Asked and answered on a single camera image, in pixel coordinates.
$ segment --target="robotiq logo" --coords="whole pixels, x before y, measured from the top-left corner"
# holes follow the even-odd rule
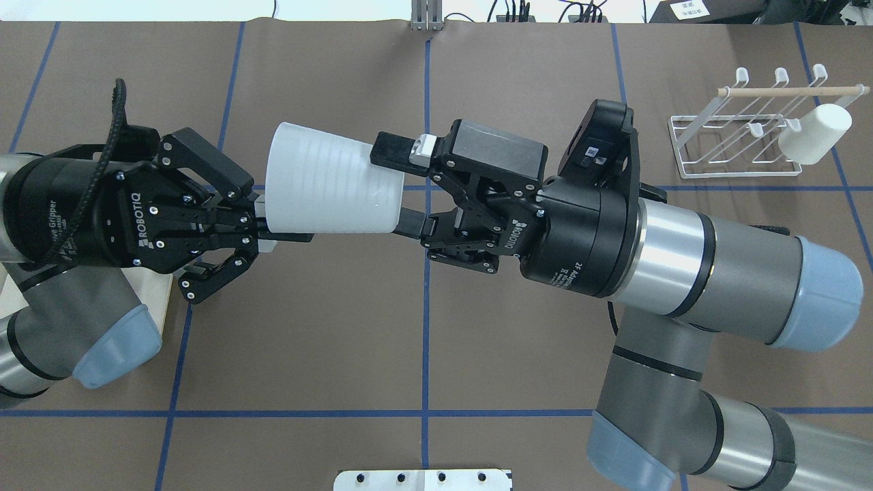
[[[134,222],[136,223],[136,231],[140,238],[140,247],[154,249],[155,245],[148,240],[148,230],[146,229],[145,215],[142,213],[142,196],[140,196],[140,193],[130,193],[130,204],[134,207]]]
[[[503,247],[505,249],[513,249],[515,247],[515,243],[519,241],[519,236],[525,230],[527,224],[524,222],[519,222],[516,219],[512,220],[512,232],[509,233],[509,238],[506,240],[506,245]]]

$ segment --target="white cup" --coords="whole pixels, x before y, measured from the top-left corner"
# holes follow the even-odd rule
[[[403,173],[370,163],[373,145],[284,122],[267,161],[265,213],[274,233],[392,232]]]
[[[800,165],[821,160],[852,126],[852,116],[844,107],[822,104],[797,120],[787,120],[779,135],[782,153]]]

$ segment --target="metal plate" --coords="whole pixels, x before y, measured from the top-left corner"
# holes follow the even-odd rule
[[[512,491],[512,471],[500,469],[345,471],[333,491]]]

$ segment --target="wooden dowel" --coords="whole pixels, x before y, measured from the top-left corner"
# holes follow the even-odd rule
[[[829,96],[829,95],[857,95],[858,87],[777,87],[777,88],[732,88],[722,87],[718,90],[718,97],[800,97],[800,96]],[[864,86],[863,93],[870,93],[870,87]]]

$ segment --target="blue joint cover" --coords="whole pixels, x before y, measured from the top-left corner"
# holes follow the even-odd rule
[[[801,242],[803,261],[794,306],[773,348],[821,351],[852,330],[861,313],[864,285],[851,259],[840,252]]]
[[[161,350],[161,333],[140,304],[121,317],[82,356],[72,376],[88,389],[108,384],[142,365]]]
[[[603,477],[631,491],[670,491],[676,473],[594,412],[588,461]]]

